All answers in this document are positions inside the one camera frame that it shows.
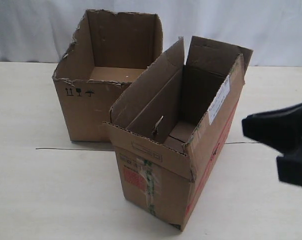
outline white backdrop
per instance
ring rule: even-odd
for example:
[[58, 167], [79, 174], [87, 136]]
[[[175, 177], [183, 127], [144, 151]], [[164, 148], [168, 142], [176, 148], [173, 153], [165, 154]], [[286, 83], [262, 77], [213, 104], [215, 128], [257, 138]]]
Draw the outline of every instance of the white backdrop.
[[196, 35], [253, 49], [252, 66], [302, 66], [302, 0], [0, 0], [0, 61], [59, 61], [85, 9], [159, 14], [164, 49]]

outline open cardboard box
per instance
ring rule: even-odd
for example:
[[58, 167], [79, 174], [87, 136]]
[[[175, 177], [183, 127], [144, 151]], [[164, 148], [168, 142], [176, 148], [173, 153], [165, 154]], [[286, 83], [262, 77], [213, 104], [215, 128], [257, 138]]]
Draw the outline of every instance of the open cardboard box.
[[110, 109], [108, 132], [127, 200], [181, 231], [228, 136], [252, 50], [177, 41]]
[[162, 47], [156, 14], [85, 12], [52, 77], [72, 141], [109, 142], [110, 107]]

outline table surface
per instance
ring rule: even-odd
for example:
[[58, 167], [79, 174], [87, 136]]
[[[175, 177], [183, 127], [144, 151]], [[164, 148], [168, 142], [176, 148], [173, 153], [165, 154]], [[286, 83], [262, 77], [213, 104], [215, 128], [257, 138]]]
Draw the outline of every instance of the table surface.
[[302, 240], [302, 188], [280, 183], [278, 153], [241, 129], [302, 102], [302, 67], [248, 68], [229, 144], [180, 233], [124, 199], [109, 144], [70, 142], [55, 66], [0, 62], [0, 240]]

